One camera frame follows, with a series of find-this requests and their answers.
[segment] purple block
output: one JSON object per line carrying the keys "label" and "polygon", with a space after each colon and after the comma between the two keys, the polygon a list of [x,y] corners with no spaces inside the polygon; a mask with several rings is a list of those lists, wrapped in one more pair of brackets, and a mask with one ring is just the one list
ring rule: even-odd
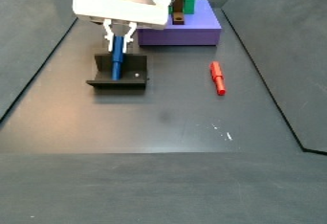
{"label": "purple block", "polygon": [[195,0],[195,14],[185,14],[185,25],[172,25],[171,17],[164,30],[139,29],[139,45],[217,45],[221,26],[208,0]]}

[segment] black holder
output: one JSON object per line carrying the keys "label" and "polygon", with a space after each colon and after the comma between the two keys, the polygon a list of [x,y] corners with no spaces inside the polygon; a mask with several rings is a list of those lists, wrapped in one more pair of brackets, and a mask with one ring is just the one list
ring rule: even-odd
{"label": "black holder", "polygon": [[95,54],[97,64],[97,74],[95,80],[87,80],[87,83],[95,88],[145,88],[148,80],[147,56],[124,54],[121,63],[121,74],[119,80],[112,80],[112,54]]}

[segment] red marker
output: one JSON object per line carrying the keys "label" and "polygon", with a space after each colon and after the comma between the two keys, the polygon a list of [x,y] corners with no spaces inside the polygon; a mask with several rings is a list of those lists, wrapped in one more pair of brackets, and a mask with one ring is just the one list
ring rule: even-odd
{"label": "red marker", "polygon": [[220,63],[215,60],[209,64],[212,81],[216,83],[217,93],[220,96],[225,94],[225,88],[223,83],[223,71],[220,67]]}

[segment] purple box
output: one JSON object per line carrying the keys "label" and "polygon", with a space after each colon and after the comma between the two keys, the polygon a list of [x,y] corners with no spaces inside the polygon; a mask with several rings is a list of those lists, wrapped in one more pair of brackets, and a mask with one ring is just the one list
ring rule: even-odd
{"label": "purple box", "polygon": [[139,29],[139,45],[217,45],[221,26],[208,0],[195,0],[195,14],[185,14],[185,25],[172,25],[171,17],[164,30]]}

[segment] gray floor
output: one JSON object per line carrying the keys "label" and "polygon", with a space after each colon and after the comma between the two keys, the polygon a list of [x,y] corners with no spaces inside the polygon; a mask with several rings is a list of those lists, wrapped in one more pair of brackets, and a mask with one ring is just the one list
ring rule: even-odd
{"label": "gray floor", "polygon": [[[299,151],[252,62],[220,11],[219,47],[148,47],[144,93],[95,92],[93,53],[104,30],[77,21],[37,79],[1,124],[1,152]],[[208,65],[217,59],[227,95]]]}
{"label": "gray floor", "polygon": [[[77,22],[1,123],[1,223],[325,223],[325,157],[300,151],[217,14],[217,48],[133,48],[149,56],[143,95],[85,85],[103,30]],[[107,154],[167,151],[196,153]]]}

